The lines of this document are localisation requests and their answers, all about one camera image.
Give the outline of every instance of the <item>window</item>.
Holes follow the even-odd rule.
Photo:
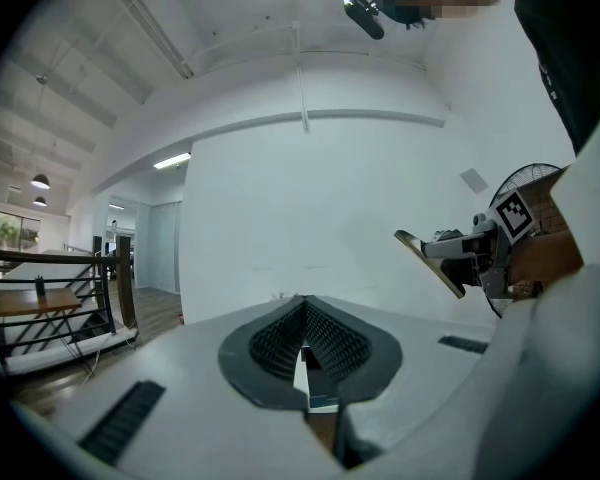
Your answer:
[[[40,221],[0,212],[0,249],[37,252]]]

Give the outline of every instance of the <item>ceiling light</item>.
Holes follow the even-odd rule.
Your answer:
[[[49,190],[49,178],[47,178],[44,174],[36,174],[36,177],[31,180],[31,184],[34,187],[42,188],[44,190]]]
[[[180,164],[182,162],[186,162],[191,158],[189,153],[184,153],[183,155],[174,156],[173,158],[169,158],[168,160],[164,160],[163,162],[157,163],[154,165],[156,169],[164,169],[165,167],[169,167],[171,165]]]

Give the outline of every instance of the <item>gray floor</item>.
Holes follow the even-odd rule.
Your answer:
[[[119,310],[115,283],[111,283],[110,296],[112,310],[115,312]],[[140,330],[134,346],[142,347],[179,325],[178,317],[182,313],[180,295],[142,288],[133,291],[133,301]],[[100,354],[95,375],[134,352],[134,349],[127,346],[103,352]],[[86,376],[84,366],[74,364],[53,372],[29,376],[24,381],[14,379],[13,399],[48,418],[60,402],[71,398],[77,392]]]

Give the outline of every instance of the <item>black shirt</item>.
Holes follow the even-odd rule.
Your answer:
[[[600,0],[516,0],[515,11],[578,154],[600,121]]]

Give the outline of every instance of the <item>wooden table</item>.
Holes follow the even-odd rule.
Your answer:
[[[69,288],[58,288],[46,290],[42,297],[38,297],[35,290],[5,290],[0,291],[0,318],[36,315],[37,317],[62,311],[65,316],[63,322],[67,322],[66,310],[75,310],[82,307],[82,303]],[[67,327],[73,337],[71,327],[67,322]],[[80,357],[82,352],[76,344]],[[6,356],[0,348],[0,362],[7,371]]]
[[[41,315],[81,306],[69,288],[47,290],[44,297],[38,297],[35,290],[0,291],[0,317]]]

